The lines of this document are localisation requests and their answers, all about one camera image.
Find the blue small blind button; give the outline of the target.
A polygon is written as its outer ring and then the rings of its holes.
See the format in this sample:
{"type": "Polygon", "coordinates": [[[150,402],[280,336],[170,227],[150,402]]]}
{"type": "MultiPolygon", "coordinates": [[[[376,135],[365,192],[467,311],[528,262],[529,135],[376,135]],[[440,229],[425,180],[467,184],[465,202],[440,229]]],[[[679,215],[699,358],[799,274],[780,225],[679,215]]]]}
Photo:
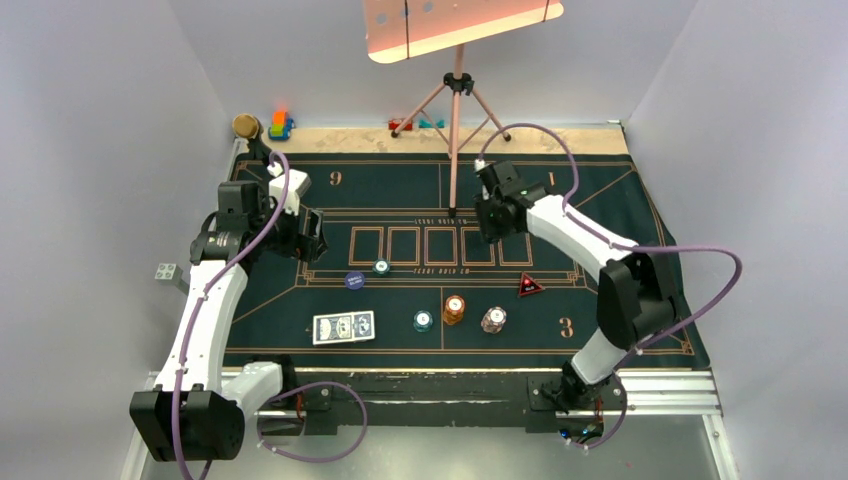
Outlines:
{"type": "Polygon", "coordinates": [[[351,271],[345,275],[344,285],[348,290],[359,290],[364,287],[366,276],[360,271],[351,271]]]}

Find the green poker chip stack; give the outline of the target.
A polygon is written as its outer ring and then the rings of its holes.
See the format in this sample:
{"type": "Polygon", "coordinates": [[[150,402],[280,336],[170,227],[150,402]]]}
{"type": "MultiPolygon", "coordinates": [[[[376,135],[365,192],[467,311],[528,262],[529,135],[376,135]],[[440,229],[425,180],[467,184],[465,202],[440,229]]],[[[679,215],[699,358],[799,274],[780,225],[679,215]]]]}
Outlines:
{"type": "Polygon", "coordinates": [[[433,327],[433,316],[429,311],[418,311],[413,318],[413,326],[417,332],[428,332],[433,327]]]}

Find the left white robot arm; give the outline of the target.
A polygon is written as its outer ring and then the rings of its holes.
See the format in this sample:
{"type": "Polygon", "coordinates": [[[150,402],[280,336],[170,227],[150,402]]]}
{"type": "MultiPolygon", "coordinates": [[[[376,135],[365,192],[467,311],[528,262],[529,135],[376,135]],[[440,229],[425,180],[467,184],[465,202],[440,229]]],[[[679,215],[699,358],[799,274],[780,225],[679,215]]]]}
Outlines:
{"type": "Polygon", "coordinates": [[[234,459],[245,425],[266,402],[284,409],[297,399],[298,382],[279,360],[254,361],[222,380],[226,343],[252,265],[271,252],[310,262],[327,249],[323,216],[299,218],[311,181],[301,171],[263,187],[228,181],[218,208],[190,248],[187,301],[174,344],[149,390],[133,394],[130,417],[154,460],[234,459]]]}

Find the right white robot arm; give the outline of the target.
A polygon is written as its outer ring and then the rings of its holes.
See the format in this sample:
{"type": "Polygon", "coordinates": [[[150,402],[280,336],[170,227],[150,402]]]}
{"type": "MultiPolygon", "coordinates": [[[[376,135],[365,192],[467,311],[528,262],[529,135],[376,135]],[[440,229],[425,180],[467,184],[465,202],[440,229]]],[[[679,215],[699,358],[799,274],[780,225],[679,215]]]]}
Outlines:
{"type": "Polygon", "coordinates": [[[584,407],[640,342],[678,322],[671,265],[580,213],[565,196],[525,181],[509,161],[477,159],[474,171],[482,184],[475,214],[486,242],[532,235],[575,261],[597,285],[595,332],[563,365],[558,387],[540,392],[564,411],[584,407]]]}

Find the red triangular dealer button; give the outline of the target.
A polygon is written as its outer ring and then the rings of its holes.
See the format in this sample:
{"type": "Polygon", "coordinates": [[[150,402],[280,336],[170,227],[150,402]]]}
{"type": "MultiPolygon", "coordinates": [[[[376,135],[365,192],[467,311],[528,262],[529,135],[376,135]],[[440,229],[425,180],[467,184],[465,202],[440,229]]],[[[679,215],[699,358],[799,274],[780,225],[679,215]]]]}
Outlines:
{"type": "Polygon", "coordinates": [[[527,272],[521,273],[520,283],[519,283],[519,288],[518,288],[518,296],[520,298],[526,297],[528,295],[540,293],[544,290],[545,290],[545,287],[542,286],[537,280],[535,280],[527,272]]]}

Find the orange poker chip stack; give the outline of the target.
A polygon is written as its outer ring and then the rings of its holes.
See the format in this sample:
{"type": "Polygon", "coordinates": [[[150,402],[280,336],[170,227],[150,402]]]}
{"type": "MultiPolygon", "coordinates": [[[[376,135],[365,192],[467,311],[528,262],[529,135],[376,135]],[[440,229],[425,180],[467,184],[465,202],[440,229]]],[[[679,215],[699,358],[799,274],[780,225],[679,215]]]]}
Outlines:
{"type": "Polygon", "coordinates": [[[447,325],[459,323],[465,312],[465,300],[459,295],[449,296],[444,303],[442,321],[447,325]]]}

